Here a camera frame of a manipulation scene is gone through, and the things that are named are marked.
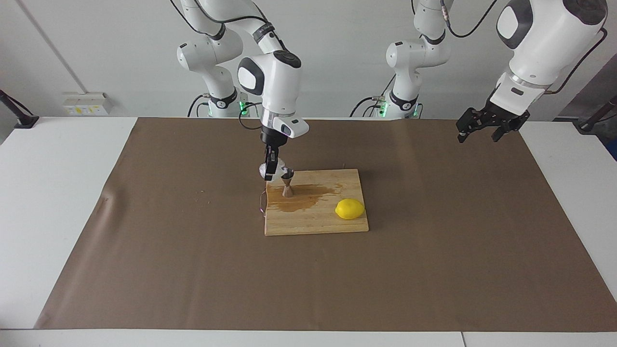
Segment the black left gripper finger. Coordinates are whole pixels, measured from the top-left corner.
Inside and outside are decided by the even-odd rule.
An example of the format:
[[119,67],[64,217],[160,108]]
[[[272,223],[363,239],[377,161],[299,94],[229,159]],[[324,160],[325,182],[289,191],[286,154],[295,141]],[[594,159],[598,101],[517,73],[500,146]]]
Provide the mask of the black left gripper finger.
[[464,114],[456,121],[457,139],[460,144],[465,143],[471,133],[483,129],[482,116],[482,110],[467,108]]
[[491,138],[493,142],[498,142],[505,134],[518,131],[517,123],[505,122],[499,125],[493,132]]

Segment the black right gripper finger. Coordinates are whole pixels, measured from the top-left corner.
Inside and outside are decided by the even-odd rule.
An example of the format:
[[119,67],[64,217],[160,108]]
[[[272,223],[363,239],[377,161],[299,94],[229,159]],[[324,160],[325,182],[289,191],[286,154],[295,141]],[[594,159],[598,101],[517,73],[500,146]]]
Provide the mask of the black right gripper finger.
[[278,156],[279,147],[265,147],[265,171],[264,180],[272,181],[276,179],[278,175]]

